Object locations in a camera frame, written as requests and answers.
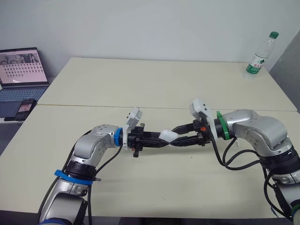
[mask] gray floor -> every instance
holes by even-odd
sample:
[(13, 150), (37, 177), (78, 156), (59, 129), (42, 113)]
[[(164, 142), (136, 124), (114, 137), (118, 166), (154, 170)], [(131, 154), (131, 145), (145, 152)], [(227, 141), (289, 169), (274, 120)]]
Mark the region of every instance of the gray floor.
[[(35, 213), (0, 210), (1, 225), (36, 224)], [(93, 217), (94, 225), (292, 225), (287, 219), (178, 219), (178, 218), (134, 218), (134, 217)]]
[(21, 123), (0, 124), (0, 156), (19, 130)]

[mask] laptop screen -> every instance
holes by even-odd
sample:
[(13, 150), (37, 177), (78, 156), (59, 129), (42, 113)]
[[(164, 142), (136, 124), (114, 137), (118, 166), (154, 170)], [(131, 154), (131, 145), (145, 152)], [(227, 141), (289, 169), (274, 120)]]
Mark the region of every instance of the laptop screen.
[(49, 84), (36, 48), (0, 51), (0, 82), (3, 87)]

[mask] water bottle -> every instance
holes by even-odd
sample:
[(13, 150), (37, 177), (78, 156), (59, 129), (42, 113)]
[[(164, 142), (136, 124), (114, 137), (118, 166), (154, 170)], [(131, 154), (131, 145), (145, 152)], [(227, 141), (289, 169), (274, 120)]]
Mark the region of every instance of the water bottle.
[(279, 34), (277, 32), (272, 31), (269, 38), (258, 47), (257, 51), (255, 52), (255, 56), (252, 58), (244, 72), (244, 77), (246, 79), (253, 79), (263, 67), (266, 59), (271, 55), (274, 49), (275, 40), (278, 35)]

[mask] bottle label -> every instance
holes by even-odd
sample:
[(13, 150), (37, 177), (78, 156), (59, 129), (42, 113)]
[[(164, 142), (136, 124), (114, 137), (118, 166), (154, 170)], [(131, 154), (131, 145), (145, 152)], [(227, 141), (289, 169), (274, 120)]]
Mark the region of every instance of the bottle label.
[(261, 58), (255, 55), (249, 63), (249, 65), (247, 66), (246, 71), (250, 74), (257, 74), (259, 70), (263, 67), (265, 61), (265, 58)]

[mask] smartphone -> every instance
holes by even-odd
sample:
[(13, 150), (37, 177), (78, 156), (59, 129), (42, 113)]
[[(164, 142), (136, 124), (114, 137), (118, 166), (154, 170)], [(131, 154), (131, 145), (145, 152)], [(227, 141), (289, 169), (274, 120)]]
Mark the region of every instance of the smartphone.
[(37, 101), (35, 99), (26, 99), (22, 101), (20, 108), (15, 116), (16, 121), (23, 121), (25, 120), (33, 108), (36, 106)]

